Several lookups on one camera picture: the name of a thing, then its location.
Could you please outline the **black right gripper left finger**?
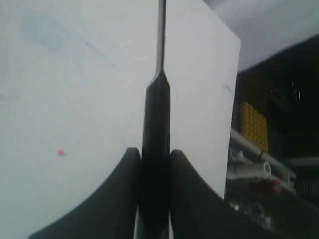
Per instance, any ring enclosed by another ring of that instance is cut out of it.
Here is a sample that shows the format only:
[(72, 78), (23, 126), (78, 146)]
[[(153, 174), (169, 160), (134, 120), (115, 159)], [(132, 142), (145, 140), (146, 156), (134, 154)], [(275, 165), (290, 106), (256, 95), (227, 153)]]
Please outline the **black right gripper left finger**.
[(99, 188), (75, 209), (30, 235), (31, 239), (131, 239), (138, 203), (140, 154), (127, 148)]

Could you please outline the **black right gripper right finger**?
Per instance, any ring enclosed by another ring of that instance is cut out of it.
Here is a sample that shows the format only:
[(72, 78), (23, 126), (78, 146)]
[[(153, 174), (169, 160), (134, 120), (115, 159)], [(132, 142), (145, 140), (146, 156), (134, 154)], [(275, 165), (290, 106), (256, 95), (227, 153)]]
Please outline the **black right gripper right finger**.
[(170, 155), (169, 210), (175, 239), (279, 239), (231, 208), (181, 150)]

